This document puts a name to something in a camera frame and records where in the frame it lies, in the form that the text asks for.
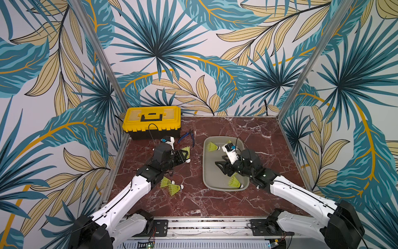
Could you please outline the grey-green plastic storage tray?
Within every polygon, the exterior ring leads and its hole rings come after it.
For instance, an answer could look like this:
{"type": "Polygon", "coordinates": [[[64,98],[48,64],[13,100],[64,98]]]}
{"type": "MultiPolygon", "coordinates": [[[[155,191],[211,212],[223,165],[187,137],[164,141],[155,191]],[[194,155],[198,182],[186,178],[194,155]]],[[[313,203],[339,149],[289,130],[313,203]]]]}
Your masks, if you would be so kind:
{"type": "Polygon", "coordinates": [[[220,191],[220,192],[240,192],[244,191],[249,186],[249,178],[245,176],[241,176],[236,174],[237,179],[243,184],[242,189],[234,189],[228,186],[228,182],[230,177],[224,175],[221,170],[215,165],[216,161],[224,161],[222,158],[226,156],[226,153],[222,150],[222,147],[227,144],[228,141],[232,141],[234,145],[237,144],[240,153],[240,150],[245,149],[244,142],[239,138],[235,137],[227,137],[227,136],[215,136],[209,137],[204,141],[203,148],[203,182],[209,189],[220,191]],[[207,150],[207,145],[209,142],[213,142],[216,145],[220,146],[220,149],[217,151],[209,152],[207,150]]]}

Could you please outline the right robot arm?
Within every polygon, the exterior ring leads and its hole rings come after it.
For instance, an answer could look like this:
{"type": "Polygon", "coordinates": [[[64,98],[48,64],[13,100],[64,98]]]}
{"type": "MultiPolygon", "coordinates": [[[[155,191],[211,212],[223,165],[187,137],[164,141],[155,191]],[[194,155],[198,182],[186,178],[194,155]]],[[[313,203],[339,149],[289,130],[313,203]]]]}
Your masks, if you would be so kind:
{"type": "Polygon", "coordinates": [[[216,166],[227,176],[248,177],[256,188],[301,208],[309,216],[275,210],[271,221],[284,232],[293,232],[325,243],[330,249],[356,249],[364,242],[365,230],[352,204],[318,196],[283,175],[263,167],[250,149],[237,153],[232,143],[224,145],[222,161],[216,166]]]}

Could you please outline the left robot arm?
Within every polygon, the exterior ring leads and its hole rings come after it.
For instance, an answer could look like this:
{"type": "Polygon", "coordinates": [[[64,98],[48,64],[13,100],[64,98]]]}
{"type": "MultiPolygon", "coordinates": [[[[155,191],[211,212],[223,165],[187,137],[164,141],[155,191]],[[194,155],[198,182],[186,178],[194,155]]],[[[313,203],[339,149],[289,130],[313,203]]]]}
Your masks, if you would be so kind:
{"type": "Polygon", "coordinates": [[[115,249],[137,234],[148,234],[153,217],[141,210],[123,220],[127,212],[176,166],[190,162],[190,148],[174,150],[170,142],[159,144],[153,156],[138,169],[126,187],[101,209],[81,215],[74,222],[69,249],[115,249]]]}

